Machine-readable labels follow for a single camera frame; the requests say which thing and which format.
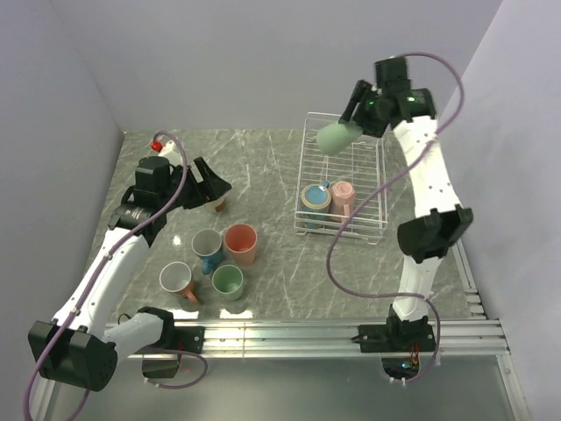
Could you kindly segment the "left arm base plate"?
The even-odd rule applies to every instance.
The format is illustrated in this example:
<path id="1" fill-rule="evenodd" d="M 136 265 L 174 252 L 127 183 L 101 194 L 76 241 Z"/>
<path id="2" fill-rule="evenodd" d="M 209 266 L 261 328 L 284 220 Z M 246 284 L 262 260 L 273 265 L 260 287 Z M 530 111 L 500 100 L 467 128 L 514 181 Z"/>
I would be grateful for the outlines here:
<path id="1" fill-rule="evenodd" d="M 165 345 L 141 347 L 136 353 L 170 353 L 187 351 L 201 354 L 205 337 L 205 328 L 197 326 L 180 326 L 174 328 L 173 337 Z"/>

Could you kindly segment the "blue butterfly mug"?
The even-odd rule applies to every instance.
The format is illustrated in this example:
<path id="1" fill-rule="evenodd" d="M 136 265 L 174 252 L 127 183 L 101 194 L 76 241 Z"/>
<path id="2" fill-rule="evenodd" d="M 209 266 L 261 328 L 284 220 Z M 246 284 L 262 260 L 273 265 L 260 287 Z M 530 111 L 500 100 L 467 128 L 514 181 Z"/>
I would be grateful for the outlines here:
<path id="1" fill-rule="evenodd" d="M 299 210 L 302 213 L 305 228 L 320 229 L 324 227 L 332 201 L 329 186 L 329 182 L 322 181 L 310 184 L 302 190 Z"/>

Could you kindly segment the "steel and brown cup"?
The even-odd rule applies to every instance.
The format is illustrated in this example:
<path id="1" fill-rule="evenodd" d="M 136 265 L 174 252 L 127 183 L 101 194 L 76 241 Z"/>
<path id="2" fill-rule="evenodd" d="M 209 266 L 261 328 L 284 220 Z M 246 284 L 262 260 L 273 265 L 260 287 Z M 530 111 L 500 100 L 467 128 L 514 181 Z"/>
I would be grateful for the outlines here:
<path id="1" fill-rule="evenodd" d="M 217 200 L 208 202 L 204 205 L 204 209 L 212 214 L 217 214 L 223 211 L 227 206 L 227 199 L 225 196 L 218 198 Z"/>

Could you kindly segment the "pink faceted mug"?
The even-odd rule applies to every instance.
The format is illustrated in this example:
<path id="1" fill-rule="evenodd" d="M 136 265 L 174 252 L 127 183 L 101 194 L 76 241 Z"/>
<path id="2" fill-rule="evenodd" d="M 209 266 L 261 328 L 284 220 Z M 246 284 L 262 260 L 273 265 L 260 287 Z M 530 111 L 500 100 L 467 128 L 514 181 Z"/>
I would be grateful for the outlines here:
<path id="1" fill-rule="evenodd" d="M 330 219 L 344 222 L 352 214 L 356 191 L 350 182 L 340 181 L 330 185 L 330 193 Z"/>

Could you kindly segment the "green tumbler cup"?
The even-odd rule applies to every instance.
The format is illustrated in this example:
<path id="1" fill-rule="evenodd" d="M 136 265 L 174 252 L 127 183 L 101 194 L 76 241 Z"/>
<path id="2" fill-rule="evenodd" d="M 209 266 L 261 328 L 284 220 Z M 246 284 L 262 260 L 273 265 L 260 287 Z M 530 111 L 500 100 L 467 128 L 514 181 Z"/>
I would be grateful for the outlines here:
<path id="1" fill-rule="evenodd" d="M 341 153 L 362 134 L 363 130 L 353 123 L 332 123 L 317 132 L 316 143 L 323 154 L 334 156 Z"/>

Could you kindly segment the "coral pink tumbler cup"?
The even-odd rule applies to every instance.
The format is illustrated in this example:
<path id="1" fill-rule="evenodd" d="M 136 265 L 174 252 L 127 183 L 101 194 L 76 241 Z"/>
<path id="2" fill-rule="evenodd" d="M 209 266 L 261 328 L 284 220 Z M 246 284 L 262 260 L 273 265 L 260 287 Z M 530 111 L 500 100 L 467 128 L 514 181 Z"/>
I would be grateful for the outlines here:
<path id="1" fill-rule="evenodd" d="M 234 261 L 242 266 L 250 266 L 256 258 L 258 234 L 248 224 L 232 225 L 224 235 L 224 244 Z"/>

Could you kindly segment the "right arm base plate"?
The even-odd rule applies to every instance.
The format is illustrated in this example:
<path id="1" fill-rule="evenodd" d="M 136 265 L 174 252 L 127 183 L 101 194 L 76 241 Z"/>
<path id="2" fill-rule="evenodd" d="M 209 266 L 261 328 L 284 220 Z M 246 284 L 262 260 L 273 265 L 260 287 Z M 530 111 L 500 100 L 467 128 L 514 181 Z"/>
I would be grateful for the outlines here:
<path id="1" fill-rule="evenodd" d="M 437 347 L 432 327 L 422 320 L 394 323 L 388 319 L 384 325 L 359 325 L 351 342 L 359 345 L 361 353 L 433 352 Z"/>

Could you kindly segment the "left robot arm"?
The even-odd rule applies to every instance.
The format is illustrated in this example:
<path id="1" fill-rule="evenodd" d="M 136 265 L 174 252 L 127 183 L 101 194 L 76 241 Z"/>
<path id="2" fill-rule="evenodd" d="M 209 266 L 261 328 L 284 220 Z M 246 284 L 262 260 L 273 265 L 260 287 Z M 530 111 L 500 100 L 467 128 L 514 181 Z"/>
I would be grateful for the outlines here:
<path id="1" fill-rule="evenodd" d="M 102 246 L 78 288 L 49 322 L 37 321 L 28 333 L 41 377 L 100 391 L 117 364 L 151 347 L 165 353 L 178 347 L 174 316 L 145 306 L 116 328 L 107 328 L 116 300 L 146 257 L 167 213 L 191 210 L 222 198 L 231 184 L 205 160 L 172 164 L 161 156 L 141 159 L 135 182 L 112 212 Z"/>

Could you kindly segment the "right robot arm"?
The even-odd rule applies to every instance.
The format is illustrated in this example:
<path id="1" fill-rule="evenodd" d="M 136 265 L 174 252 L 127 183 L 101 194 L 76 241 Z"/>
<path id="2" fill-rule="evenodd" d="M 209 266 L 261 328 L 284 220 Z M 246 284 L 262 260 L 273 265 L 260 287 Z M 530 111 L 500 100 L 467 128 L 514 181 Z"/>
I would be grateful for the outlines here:
<path id="1" fill-rule="evenodd" d="M 400 287 L 383 325 L 361 325 L 355 342 L 367 353 L 434 351 L 429 299 L 437 269 L 473 221 L 462 205 L 444 162 L 436 106 L 428 89 L 413 88 L 405 55 L 377 61 L 375 83 L 357 82 L 340 120 L 359 133 L 392 131 L 406 160 L 414 194 L 414 218 L 399 225 L 404 255 Z"/>

